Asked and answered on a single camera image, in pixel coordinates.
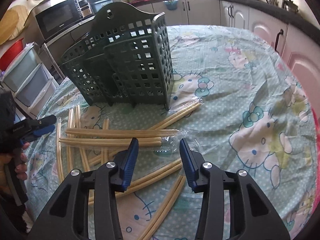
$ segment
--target finger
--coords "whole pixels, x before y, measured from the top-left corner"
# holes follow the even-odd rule
[[[28,161],[28,158],[27,158],[27,156],[26,156],[24,153],[21,153],[20,159],[21,159],[24,163],[26,163],[26,162]]]
[[[18,173],[17,178],[22,179],[22,180],[26,180],[28,178],[28,176],[25,172],[23,172],[23,173]]]
[[[22,146],[22,149],[23,149],[23,150],[26,150],[29,146],[30,146],[30,143],[25,143],[25,144]]]
[[[26,172],[27,171],[27,165],[25,164],[19,164],[15,170],[16,173]]]

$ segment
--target countertop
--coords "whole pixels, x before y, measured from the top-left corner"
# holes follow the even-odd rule
[[[138,2],[132,3],[132,5],[137,7],[137,6],[161,2],[161,1],[166,1],[166,0],[144,0],[144,1],[138,1]],[[264,13],[267,13],[281,20],[284,23],[291,24],[296,28],[300,29],[302,32],[304,32],[308,37],[310,37],[314,42],[316,42],[320,46],[320,30],[310,22],[303,19],[299,14],[288,12],[280,7],[265,3],[260,0],[222,0],[222,1],[229,1],[229,2],[243,4],[251,8],[257,9],[259,11],[262,11]]]

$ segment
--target tablecloth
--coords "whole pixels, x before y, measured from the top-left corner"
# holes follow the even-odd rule
[[[222,26],[168,27],[174,88],[170,109],[161,105],[94,104],[88,106],[67,78],[46,103],[39,118],[55,114],[62,119],[80,104],[82,126],[102,129],[147,129],[174,113],[194,97],[203,105],[169,128],[185,131],[204,159],[221,169],[245,169],[267,195],[283,219],[291,238],[309,219],[316,192],[317,150],[315,121],[308,99],[281,57],[248,30]],[[62,149],[66,171],[66,149]],[[28,210],[35,219],[58,187],[55,133],[32,143],[27,155]],[[87,150],[93,157],[100,152]],[[177,150],[140,152],[133,179],[179,157]],[[76,152],[76,167],[81,168]],[[125,240],[143,231],[168,193],[178,172],[117,200]],[[195,238],[202,194],[185,184],[172,210],[154,233],[158,240]],[[94,239],[93,208],[89,207],[89,234]],[[224,238],[228,238],[230,210],[225,194]]]

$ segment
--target square hole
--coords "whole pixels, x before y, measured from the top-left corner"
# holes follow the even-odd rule
[[[150,19],[145,19],[145,20],[144,20],[144,23],[145,23],[146,25],[151,25],[151,20],[150,20]]]

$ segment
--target cabinet door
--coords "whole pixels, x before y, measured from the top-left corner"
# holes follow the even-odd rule
[[[168,10],[164,2],[153,3],[155,13],[165,12],[165,22],[167,26],[171,25],[188,25],[188,14],[186,1],[179,0],[177,9]]]
[[[302,31],[289,25],[282,59],[304,89],[320,117],[320,47]]]
[[[232,27],[248,29],[249,7],[238,3],[232,3],[231,8]]]
[[[277,51],[282,55],[285,38],[287,36],[288,25],[266,13],[256,9],[249,8],[249,30],[260,38],[268,42],[273,48],[275,47],[276,37],[280,30],[283,30],[283,35],[279,35],[279,43]]]
[[[230,6],[231,6],[231,2],[220,1],[220,15],[221,15],[222,26],[232,27]]]
[[[220,25],[219,0],[186,0],[190,25]]]
[[[141,5],[136,8],[139,9],[140,11],[143,11],[143,12],[154,13],[152,3]]]

